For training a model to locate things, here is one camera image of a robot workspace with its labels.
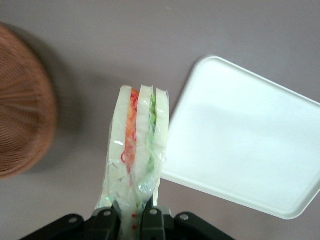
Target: wicker basket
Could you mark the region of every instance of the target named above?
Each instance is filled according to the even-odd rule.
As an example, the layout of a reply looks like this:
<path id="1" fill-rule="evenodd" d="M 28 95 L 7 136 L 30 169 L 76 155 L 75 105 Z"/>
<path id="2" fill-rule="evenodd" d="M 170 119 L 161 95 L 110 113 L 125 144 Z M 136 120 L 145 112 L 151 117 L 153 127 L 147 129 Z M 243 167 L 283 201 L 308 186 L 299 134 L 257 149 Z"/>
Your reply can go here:
<path id="1" fill-rule="evenodd" d="M 0 25 L 0 179 L 35 165 L 50 148 L 57 105 L 34 53 Z"/>

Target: wrapped sandwich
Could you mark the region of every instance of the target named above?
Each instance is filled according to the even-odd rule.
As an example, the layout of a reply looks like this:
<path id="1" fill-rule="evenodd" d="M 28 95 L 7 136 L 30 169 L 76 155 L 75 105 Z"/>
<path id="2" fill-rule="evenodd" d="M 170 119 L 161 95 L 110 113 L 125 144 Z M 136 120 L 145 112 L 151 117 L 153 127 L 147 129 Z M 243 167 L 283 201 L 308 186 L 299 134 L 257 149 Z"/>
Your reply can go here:
<path id="1" fill-rule="evenodd" d="M 110 127 L 106 172 L 97 208 L 118 211 L 118 239 L 136 240 L 147 202 L 157 191 L 169 129 L 166 91 L 122 86 Z"/>

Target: white plastic tray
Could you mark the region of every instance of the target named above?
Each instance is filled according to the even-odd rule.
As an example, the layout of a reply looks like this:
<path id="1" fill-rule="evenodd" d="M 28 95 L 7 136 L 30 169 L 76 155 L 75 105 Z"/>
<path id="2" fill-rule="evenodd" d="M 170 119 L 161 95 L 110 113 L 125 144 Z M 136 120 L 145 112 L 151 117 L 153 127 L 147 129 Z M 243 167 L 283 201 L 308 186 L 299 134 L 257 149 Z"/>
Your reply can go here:
<path id="1" fill-rule="evenodd" d="M 320 104 L 219 57 L 194 67 L 163 179 L 282 218 L 320 190 Z"/>

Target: gray table surface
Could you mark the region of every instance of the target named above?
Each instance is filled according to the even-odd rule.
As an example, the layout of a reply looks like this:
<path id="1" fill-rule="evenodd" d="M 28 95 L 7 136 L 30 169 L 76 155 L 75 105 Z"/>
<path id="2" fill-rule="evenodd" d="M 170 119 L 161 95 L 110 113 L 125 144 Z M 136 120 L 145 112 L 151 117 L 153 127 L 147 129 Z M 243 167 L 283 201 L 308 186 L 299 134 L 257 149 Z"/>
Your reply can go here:
<path id="1" fill-rule="evenodd" d="M 173 112 L 195 61 L 216 55 L 320 102 L 319 0 L 11 0 L 0 22 L 39 55 L 60 102 L 49 153 L 0 180 L 1 240 L 69 213 L 90 217 L 121 85 L 168 89 Z M 159 204 L 237 240 L 320 239 L 320 196 L 282 220 L 163 180 Z"/>

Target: sandwich package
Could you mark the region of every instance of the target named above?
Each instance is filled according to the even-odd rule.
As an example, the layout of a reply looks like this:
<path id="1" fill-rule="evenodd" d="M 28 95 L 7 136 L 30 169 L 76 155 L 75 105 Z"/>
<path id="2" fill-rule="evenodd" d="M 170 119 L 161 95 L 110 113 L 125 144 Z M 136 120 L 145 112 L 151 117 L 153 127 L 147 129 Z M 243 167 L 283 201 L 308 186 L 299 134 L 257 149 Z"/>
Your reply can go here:
<path id="1" fill-rule="evenodd" d="M 166 91 L 122 86 L 110 126 L 102 194 L 96 208 L 113 206 L 118 239 L 136 240 L 147 202 L 158 192 L 169 130 Z"/>

